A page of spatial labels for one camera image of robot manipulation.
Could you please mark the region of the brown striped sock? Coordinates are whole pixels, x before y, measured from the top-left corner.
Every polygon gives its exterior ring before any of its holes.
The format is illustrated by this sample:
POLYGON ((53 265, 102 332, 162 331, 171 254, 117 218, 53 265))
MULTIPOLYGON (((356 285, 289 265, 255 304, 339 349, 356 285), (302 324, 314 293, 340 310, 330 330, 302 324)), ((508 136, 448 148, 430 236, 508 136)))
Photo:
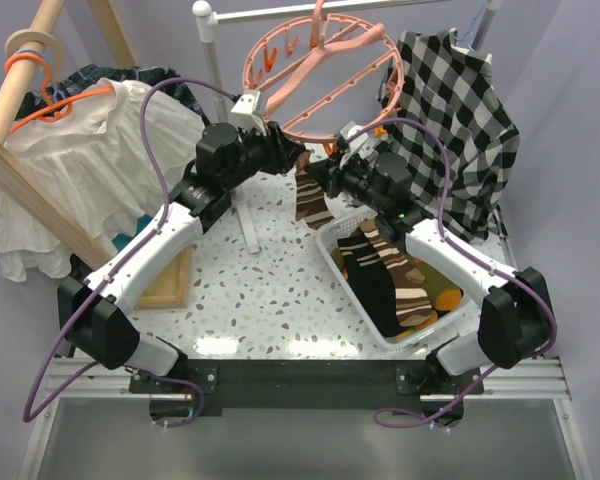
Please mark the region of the brown striped sock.
POLYGON ((319 184, 306 172, 310 153, 304 152, 296 162, 296 220, 304 220, 307 226, 317 230, 334 219, 324 199, 319 184))
POLYGON ((391 276, 399 324, 408 328, 427 321, 433 313, 433 308, 421 286, 420 272, 412 269, 407 256, 381 236, 373 220, 361 222, 359 228, 391 276))

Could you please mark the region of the pink round clip hanger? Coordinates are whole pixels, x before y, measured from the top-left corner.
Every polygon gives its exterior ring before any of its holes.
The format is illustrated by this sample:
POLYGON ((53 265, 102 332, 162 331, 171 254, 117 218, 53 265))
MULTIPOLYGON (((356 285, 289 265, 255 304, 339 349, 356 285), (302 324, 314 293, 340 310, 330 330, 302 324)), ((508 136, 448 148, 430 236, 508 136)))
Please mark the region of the pink round clip hanger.
POLYGON ((318 1, 265 33, 242 84, 266 99, 264 117, 304 143, 332 144, 342 125, 395 113, 405 66, 386 27, 318 1))

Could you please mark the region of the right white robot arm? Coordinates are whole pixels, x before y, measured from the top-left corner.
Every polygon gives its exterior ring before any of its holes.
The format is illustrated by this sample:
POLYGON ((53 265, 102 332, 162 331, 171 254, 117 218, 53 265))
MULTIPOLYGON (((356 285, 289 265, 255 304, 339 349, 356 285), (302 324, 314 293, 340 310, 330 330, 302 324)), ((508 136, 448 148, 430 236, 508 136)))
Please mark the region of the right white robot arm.
POLYGON ((328 196, 346 193, 374 210, 382 240, 431 265, 479 307, 476 331, 428 356, 425 379, 432 390, 449 392, 469 370, 510 369, 551 348, 557 327, 544 276, 531 267, 517 271, 499 263, 447 230, 415 202, 412 177, 400 156, 385 153, 368 165, 342 164, 333 155, 305 171, 328 196))

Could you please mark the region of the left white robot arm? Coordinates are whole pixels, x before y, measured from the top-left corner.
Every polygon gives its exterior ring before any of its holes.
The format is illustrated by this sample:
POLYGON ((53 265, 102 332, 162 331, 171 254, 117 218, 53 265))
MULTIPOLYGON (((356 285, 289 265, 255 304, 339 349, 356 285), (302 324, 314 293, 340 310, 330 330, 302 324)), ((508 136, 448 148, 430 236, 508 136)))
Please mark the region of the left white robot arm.
POLYGON ((259 172, 285 174, 306 152, 275 122, 266 133, 228 123, 206 127, 167 206, 108 265, 83 280, 69 278, 61 284, 62 336, 109 370, 144 370, 163 391, 180 390, 187 380, 184 353, 140 333, 130 313, 171 260, 230 209, 234 188, 259 172))

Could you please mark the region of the blue clothes hanger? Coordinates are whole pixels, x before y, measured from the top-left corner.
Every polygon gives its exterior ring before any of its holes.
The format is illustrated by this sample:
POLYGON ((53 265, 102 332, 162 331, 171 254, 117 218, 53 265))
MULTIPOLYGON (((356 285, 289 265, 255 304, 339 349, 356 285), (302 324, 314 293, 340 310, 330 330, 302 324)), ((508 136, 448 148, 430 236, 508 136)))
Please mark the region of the blue clothes hanger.
POLYGON ((472 17, 471 22, 467 27, 466 31, 462 34, 458 32, 454 34, 455 43, 457 45, 463 45, 465 48, 473 50, 472 44, 477 33, 478 23, 481 20, 482 15, 484 14, 487 8, 487 5, 488 0, 483 0, 479 10, 472 17))

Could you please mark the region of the orange clothes hanger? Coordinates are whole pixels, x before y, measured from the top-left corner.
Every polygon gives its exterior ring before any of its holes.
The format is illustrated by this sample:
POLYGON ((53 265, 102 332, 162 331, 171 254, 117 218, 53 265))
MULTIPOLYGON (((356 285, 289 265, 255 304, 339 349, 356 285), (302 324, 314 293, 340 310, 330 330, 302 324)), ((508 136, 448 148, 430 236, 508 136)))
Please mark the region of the orange clothes hanger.
POLYGON ((24 60, 29 60, 34 64, 38 64, 44 72, 44 81, 41 84, 40 93, 46 103, 46 106, 41 110, 28 115, 24 119, 16 121, 9 130, 10 134, 15 133, 17 130, 24 127, 28 123, 33 122, 34 120, 43 121, 45 123, 54 123, 62 120, 72 113, 75 102, 99 95, 113 94, 115 92, 115 88, 113 86, 108 86, 84 91, 68 98, 54 101, 46 91, 46 88, 51 85, 52 70, 41 52, 34 49, 17 50, 13 55, 7 58, 4 66, 4 72, 8 73, 16 62, 24 60))

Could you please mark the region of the white plastic basket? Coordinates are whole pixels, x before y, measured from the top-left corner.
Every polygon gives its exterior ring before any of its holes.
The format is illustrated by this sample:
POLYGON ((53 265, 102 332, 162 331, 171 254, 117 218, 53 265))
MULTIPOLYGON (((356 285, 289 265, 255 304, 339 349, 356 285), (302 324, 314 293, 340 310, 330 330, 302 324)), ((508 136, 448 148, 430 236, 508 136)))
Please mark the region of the white plastic basket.
POLYGON ((415 345, 459 321, 472 301, 430 264, 389 245, 359 208, 320 227, 316 243, 352 305, 387 350, 415 345))

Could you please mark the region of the black striped sock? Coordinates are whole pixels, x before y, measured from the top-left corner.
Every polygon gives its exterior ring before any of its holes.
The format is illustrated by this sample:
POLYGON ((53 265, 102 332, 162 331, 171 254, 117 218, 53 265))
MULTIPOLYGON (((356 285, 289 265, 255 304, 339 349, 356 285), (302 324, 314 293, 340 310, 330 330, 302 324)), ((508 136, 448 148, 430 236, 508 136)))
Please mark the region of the black striped sock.
POLYGON ((393 280, 364 235, 338 240, 348 283, 379 333, 385 338, 405 331, 396 316, 393 280))

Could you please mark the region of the black white checkered shirt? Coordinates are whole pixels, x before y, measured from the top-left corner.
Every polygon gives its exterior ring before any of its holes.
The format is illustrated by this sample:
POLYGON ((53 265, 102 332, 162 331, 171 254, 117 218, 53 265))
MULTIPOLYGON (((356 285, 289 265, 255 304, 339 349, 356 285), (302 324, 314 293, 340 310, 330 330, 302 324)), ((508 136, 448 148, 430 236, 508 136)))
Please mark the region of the black white checkered shirt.
POLYGON ((433 215, 442 212, 455 235, 477 241, 489 235, 520 134, 494 89, 491 55, 458 46, 454 34, 402 33, 397 114, 426 129, 389 125, 373 153, 406 159, 414 200, 433 215))

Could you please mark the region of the olive orange sock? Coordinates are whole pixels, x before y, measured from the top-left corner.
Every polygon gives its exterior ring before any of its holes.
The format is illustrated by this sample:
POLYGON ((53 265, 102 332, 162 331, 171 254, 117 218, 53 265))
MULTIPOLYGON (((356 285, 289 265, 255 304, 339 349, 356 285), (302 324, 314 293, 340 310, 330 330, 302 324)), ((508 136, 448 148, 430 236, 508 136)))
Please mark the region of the olive orange sock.
POLYGON ((432 326, 441 317, 456 309, 464 296, 463 290, 438 270, 411 255, 408 255, 407 258, 411 268, 420 272, 421 286, 428 295, 433 313, 427 321, 417 326, 408 327, 397 336, 397 339, 406 338, 414 332, 432 326))

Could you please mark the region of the teal cloth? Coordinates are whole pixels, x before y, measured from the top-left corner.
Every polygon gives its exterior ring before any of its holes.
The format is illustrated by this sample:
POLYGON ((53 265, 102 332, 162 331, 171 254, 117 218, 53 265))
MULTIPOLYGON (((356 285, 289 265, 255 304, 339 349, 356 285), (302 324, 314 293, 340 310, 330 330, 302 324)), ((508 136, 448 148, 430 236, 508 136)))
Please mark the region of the teal cloth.
POLYGON ((144 215, 139 218, 136 222, 136 230, 133 235, 127 235, 120 233, 112 239, 112 243, 117 251, 123 250, 136 236, 138 236, 146 226, 151 222, 152 218, 148 215, 144 215))

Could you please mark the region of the white blouse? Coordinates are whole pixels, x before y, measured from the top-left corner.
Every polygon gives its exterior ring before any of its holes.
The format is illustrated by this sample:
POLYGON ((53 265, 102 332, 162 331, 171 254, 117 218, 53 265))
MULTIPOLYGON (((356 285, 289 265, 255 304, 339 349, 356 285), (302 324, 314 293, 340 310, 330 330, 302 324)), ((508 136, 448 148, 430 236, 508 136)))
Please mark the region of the white blouse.
MULTIPOLYGON (((54 123, 35 120, 11 134, 6 149, 108 254, 112 239, 133 235, 153 216, 185 166, 194 159, 205 125, 180 102, 156 92, 141 107, 149 85, 100 79, 88 90, 113 94, 77 101, 54 123)), ((0 266, 4 278, 23 282, 30 268, 50 278, 69 274, 69 247, 0 188, 0 266)))

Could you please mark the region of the dark patterned garment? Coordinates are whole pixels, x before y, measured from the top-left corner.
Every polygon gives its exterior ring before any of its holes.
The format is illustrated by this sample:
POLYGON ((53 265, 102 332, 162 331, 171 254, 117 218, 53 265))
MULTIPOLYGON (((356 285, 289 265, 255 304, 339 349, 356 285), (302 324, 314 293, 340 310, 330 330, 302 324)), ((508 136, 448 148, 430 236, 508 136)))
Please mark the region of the dark patterned garment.
MULTIPOLYGON (((119 82, 124 80, 136 80, 154 86, 161 81, 178 77, 179 74, 174 69, 167 67, 137 66, 117 69, 108 66, 89 64, 81 67, 60 82, 46 87, 44 91, 46 95, 51 98, 52 102, 58 102, 83 92, 102 78, 119 82)), ((195 96, 183 83, 166 85, 161 91, 180 102, 184 107, 198 114, 204 125, 210 124, 208 116, 204 113, 195 96)), ((40 90, 27 92, 16 115, 15 125, 18 125, 23 119, 33 115, 35 112, 44 109, 47 105, 48 102, 44 99, 40 90)))

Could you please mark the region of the white metal clothes rail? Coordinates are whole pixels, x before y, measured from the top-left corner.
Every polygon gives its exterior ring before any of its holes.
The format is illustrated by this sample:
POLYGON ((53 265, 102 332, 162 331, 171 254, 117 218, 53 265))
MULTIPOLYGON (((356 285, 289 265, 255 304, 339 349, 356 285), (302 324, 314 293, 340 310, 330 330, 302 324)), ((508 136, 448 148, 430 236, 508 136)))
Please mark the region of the white metal clothes rail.
POLYGON ((256 42, 251 53, 245 60, 243 69, 243 86, 247 90, 259 93, 265 92, 282 79, 287 82, 274 95, 274 101, 267 105, 267 111, 273 112, 280 107, 299 85, 306 80, 308 75, 321 63, 342 52, 353 51, 383 41, 387 52, 379 57, 371 66, 361 70, 351 82, 339 87, 336 91, 318 103, 303 111, 302 114, 283 127, 285 132, 296 124, 308 119, 320 108, 337 98, 342 92, 355 85, 355 83, 369 74, 389 59, 398 58, 398 50, 389 39, 385 29, 380 24, 371 24, 366 20, 351 16, 351 11, 372 10, 402 6, 402 1, 317 1, 313 4, 292 5, 270 9, 258 9, 234 13, 219 14, 213 10, 207 1, 196 1, 192 5, 192 14, 195 17, 200 42, 203 46, 211 84, 217 88, 222 86, 219 55, 216 51, 216 36, 218 26, 251 20, 264 20, 282 18, 284 22, 264 35, 256 42), (292 29, 300 24, 310 25, 308 53, 291 63, 271 79, 261 82, 258 76, 250 74, 254 59, 258 54, 263 55, 263 71, 271 71, 277 58, 277 52, 268 50, 269 42, 277 35, 288 35, 292 29))

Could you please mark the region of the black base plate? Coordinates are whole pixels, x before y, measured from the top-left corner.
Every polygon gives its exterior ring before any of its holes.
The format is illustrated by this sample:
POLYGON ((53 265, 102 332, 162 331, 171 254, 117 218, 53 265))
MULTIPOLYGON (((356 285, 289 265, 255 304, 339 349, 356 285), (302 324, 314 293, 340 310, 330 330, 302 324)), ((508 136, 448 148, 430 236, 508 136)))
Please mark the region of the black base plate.
POLYGON ((220 416, 227 409, 378 410, 430 415, 428 395, 455 396, 478 379, 424 360, 184 360, 165 380, 127 368, 129 391, 150 396, 152 420, 220 416))

